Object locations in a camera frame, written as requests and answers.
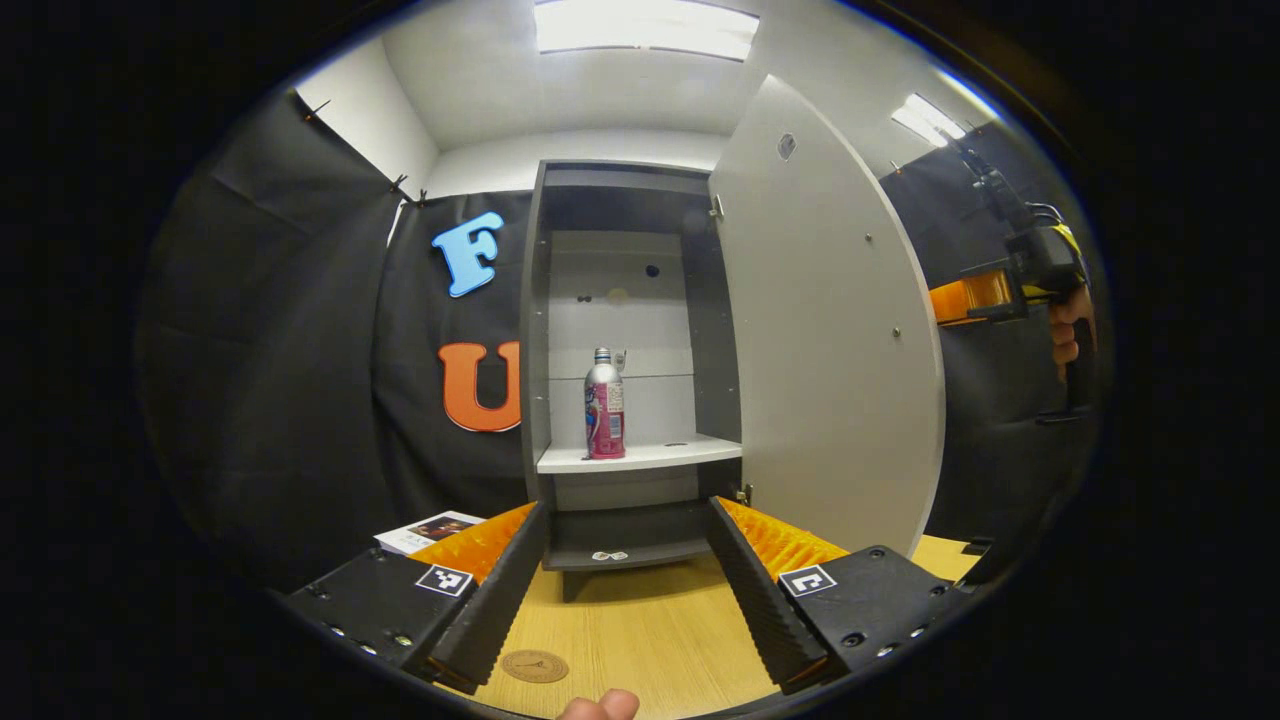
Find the round coaster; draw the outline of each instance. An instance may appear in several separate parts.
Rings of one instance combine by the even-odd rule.
[[[526,683],[554,683],[568,675],[568,665],[549,652],[517,650],[502,659],[508,675]]]

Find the table surface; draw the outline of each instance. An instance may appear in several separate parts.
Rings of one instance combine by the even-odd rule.
[[[956,580],[978,560],[963,555],[964,546],[924,536],[911,560]],[[561,573],[538,569],[502,655],[550,652],[566,661],[568,675],[527,683],[495,666],[471,700],[556,717],[573,697],[595,700],[609,688],[626,688],[640,697],[636,719],[645,720],[714,712],[778,689],[710,555],[595,573],[570,603],[561,600]]]

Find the bottle label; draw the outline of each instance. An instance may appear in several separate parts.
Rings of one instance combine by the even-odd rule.
[[[622,383],[586,387],[586,452],[590,457],[623,457]]]

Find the cabinet leg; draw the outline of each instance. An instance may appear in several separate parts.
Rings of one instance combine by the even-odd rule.
[[[563,582],[563,585],[561,587],[561,600],[563,602],[573,602],[575,600],[577,600],[577,594],[582,592],[582,585],[586,584],[586,579],[590,574],[591,574],[590,571],[561,573],[561,580]]]

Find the orange letter u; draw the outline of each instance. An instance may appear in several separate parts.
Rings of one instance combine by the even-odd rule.
[[[507,361],[507,402],[490,410],[476,400],[476,369],[488,355],[483,345],[451,342],[440,348],[444,363],[444,413],[460,428],[500,433],[520,424],[520,343],[504,342],[498,355]]]

